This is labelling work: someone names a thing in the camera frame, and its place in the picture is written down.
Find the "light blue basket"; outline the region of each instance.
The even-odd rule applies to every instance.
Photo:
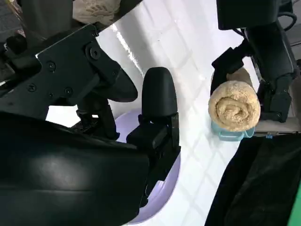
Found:
[[[215,122],[212,121],[211,127],[213,132],[218,135],[222,141],[241,141],[243,138],[251,138],[254,135],[255,128],[251,128],[242,132],[229,132],[220,128]]]

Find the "gray surface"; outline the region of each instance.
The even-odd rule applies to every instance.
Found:
[[[21,29],[20,23],[4,0],[0,0],[0,42]]]

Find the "black cable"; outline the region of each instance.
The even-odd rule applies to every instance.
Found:
[[[285,31],[290,30],[296,24],[296,22],[297,22],[297,16],[294,13],[279,12],[278,17],[281,17],[281,16],[288,16],[291,19],[293,19],[292,23],[284,29]]]
[[[239,31],[238,29],[233,29],[233,31],[236,33],[236,34],[239,34],[241,36],[245,36],[241,31]]]

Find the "beige lace cloth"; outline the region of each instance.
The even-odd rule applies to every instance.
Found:
[[[85,24],[100,22],[111,25],[119,11],[121,0],[75,0],[73,17]]]

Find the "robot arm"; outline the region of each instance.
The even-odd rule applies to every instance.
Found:
[[[258,90],[261,120],[285,122],[291,104],[288,89],[293,79],[300,75],[300,70],[277,19],[280,3],[269,0],[263,6],[260,1],[230,0],[230,4],[227,1],[225,5],[225,1],[217,1],[219,28],[242,28],[245,39],[239,47],[228,49],[213,62],[215,73],[211,93],[226,81],[226,74],[243,66],[244,57],[253,57],[262,76]]]
[[[28,10],[30,2],[50,4],[20,3]],[[39,36],[12,37],[1,55],[13,74],[0,86],[0,224],[124,225],[181,150],[172,76],[166,68],[146,73],[140,125],[118,143],[108,99],[134,101],[134,84],[98,45],[99,24],[45,29],[46,13],[34,10],[39,20],[26,27]],[[50,105],[78,105],[80,122],[46,122]]]

